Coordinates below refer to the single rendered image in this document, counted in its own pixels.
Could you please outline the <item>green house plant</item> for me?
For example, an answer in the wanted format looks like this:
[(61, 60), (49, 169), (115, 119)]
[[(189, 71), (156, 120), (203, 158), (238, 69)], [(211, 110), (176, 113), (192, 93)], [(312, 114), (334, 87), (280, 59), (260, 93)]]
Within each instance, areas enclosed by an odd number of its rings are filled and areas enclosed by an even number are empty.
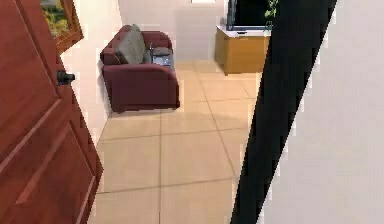
[(277, 5), (279, 3), (279, 0), (266, 0), (267, 2), (267, 9), (264, 13), (264, 16), (266, 19), (274, 18), (277, 12)]

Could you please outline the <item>light wooden television stand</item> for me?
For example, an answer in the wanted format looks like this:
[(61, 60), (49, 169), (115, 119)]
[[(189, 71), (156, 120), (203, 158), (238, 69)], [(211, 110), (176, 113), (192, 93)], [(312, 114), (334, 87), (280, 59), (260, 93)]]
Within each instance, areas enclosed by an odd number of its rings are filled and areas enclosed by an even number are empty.
[(215, 62), (225, 75), (262, 73), (270, 30), (227, 31), (216, 27)]

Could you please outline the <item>black television set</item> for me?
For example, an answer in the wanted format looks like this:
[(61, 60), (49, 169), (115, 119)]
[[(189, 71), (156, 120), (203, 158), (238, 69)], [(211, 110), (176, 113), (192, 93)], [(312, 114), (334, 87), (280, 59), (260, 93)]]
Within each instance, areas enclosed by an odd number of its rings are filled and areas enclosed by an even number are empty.
[(228, 0), (226, 29), (228, 31), (260, 30), (271, 23), (266, 19), (266, 0)]

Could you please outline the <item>grey-green pillow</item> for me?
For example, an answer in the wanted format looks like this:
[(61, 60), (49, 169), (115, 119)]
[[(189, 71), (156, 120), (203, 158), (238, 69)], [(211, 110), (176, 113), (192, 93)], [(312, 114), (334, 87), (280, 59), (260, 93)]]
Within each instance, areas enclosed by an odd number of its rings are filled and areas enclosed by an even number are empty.
[(122, 64), (141, 64), (146, 52), (144, 37), (136, 24), (123, 35), (115, 48), (115, 54)]

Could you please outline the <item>maroon sofa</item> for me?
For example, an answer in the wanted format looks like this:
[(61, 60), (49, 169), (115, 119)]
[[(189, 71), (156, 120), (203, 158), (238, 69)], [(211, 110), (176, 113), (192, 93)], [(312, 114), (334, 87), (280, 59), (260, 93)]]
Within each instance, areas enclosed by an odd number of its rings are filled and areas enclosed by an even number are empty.
[(124, 25), (100, 53), (101, 73), (113, 112), (177, 109), (179, 83), (172, 67), (152, 64), (149, 45), (166, 47), (173, 53), (170, 37), (161, 31), (141, 31), (147, 52), (141, 64), (122, 64), (115, 48), (132, 25)]

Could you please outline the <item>wooden framed landscape picture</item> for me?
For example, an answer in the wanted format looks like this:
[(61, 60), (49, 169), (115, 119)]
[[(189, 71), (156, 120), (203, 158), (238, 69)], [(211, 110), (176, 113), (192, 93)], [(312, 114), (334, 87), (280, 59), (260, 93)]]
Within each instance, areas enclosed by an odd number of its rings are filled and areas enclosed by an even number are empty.
[(75, 0), (40, 0), (40, 7), (56, 42), (58, 55), (84, 38)]

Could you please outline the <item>red-brown wooden room door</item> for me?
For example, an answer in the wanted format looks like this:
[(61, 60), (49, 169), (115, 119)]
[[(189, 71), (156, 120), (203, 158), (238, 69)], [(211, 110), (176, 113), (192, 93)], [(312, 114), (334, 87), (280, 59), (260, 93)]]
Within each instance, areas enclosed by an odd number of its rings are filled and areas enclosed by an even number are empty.
[(87, 224), (102, 166), (58, 70), (40, 0), (0, 0), (0, 224)]

